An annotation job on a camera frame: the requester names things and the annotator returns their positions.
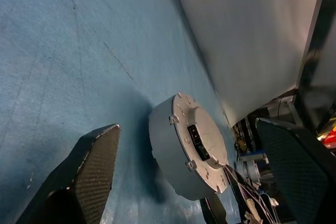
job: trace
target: scratch on floor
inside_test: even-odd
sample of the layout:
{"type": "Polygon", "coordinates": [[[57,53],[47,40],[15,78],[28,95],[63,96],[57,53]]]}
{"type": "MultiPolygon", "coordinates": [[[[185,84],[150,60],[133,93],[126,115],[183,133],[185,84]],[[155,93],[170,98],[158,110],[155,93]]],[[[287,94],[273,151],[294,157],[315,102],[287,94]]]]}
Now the scratch on floor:
{"type": "Polygon", "coordinates": [[[104,43],[104,45],[107,47],[107,49],[110,51],[110,53],[113,55],[113,57],[115,57],[115,59],[119,62],[120,66],[125,70],[125,72],[128,74],[128,76],[132,79],[132,81],[134,81],[135,85],[137,85],[137,83],[135,82],[135,80],[131,77],[130,73],[127,72],[126,68],[123,66],[123,64],[120,62],[120,60],[114,55],[114,53],[111,51],[111,49],[109,48],[108,45],[106,45],[106,43],[101,39],[101,41],[104,43]]]}
{"type": "Polygon", "coordinates": [[[16,95],[16,98],[15,98],[15,102],[13,104],[13,108],[11,110],[11,114],[8,118],[8,121],[7,121],[7,124],[6,124],[6,128],[5,128],[5,132],[3,134],[3,137],[2,139],[0,140],[0,147],[2,146],[2,144],[5,142],[5,139],[6,139],[6,136],[7,136],[7,133],[8,133],[8,129],[9,129],[9,126],[11,124],[11,121],[13,120],[13,116],[14,116],[14,112],[16,110],[16,107],[17,107],[17,101],[21,95],[21,92],[22,92],[22,89],[24,87],[24,85],[30,80],[31,78],[31,75],[32,75],[32,72],[33,72],[33,69],[34,69],[34,66],[36,64],[36,61],[37,61],[37,57],[38,57],[38,53],[40,51],[40,45],[41,45],[41,40],[43,39],[43,35],[44,35],[44,30],[45,30],[45,27],[46,27],[46,23],[48,21],[48,18],[46,18],[44,20],[44,23],[43,23],[43,26],[41,28],[41,33],[40,33],[40,36],[38,38],[38,43],[37,43],[37,46],[36,46],[36,52],[34,54],[34,60],[33,60],[33,64],[31,65],[31,68],[29,70],[29,74],[28,74],[28,77],[26,80],[22,80],[21,81],[21,84],[20,84],[20,87],[19,87],[19,90],[17,92],[17,95],[16,95]]]}

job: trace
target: red object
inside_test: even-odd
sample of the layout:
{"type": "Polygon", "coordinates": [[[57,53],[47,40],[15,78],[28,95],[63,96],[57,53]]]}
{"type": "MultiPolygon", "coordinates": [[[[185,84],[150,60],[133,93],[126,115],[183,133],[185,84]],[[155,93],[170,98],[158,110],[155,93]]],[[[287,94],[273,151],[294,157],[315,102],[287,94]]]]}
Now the red object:
{"type": "Polygon", "coordinates": [[[336,127],[328,134],[328,136],[322,141],[325,147],[329,149],[336,148],[336,127]]]}

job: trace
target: blue floor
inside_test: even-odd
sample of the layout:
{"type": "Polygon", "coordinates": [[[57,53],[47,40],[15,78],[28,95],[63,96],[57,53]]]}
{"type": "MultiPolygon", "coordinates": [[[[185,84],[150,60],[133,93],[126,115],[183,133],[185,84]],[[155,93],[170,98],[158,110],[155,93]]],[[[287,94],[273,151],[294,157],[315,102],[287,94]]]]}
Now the blue floor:
{"type": "MultiPolygon", "coordinates": [[[[176,0],[0,0],[0,220],[13,223],[89,131],[119,123],[102,223],[204,223],[151,156],[151,109],[183,91],[233,136],[176,0]]],[[[220,196],[239,222],[230,190],[220,196]]]]}

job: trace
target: white wall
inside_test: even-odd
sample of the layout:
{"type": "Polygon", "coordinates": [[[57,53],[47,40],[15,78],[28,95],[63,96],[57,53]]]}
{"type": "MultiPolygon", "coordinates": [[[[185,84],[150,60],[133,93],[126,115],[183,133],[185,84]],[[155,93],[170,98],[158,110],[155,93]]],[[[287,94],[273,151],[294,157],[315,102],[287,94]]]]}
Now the white wall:
{"type": "Polygon", "coordinates": [[[181,0],[233,126],[296,85],[316,0],[181,0]]]}

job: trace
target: black connector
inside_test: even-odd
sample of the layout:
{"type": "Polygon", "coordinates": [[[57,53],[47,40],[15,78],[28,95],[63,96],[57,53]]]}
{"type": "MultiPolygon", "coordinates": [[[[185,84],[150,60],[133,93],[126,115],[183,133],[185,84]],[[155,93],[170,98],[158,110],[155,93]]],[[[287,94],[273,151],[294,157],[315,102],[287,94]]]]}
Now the black connector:
{"type": "Polygon", "coordinates": [[[207,159],[210,158],[208,151],[205,149],[202,141],[201,141],[201,137],[200,134],[198,133],[197,127],[196,125],[190,125],[188,127],[188,131],[190,134],[190,137],[193,141],[193,144],[195,146],[195,149],[197,151],[197,153],[199,154],[200,158],[202,159],[202,161],[205,161],[207,159]]]}

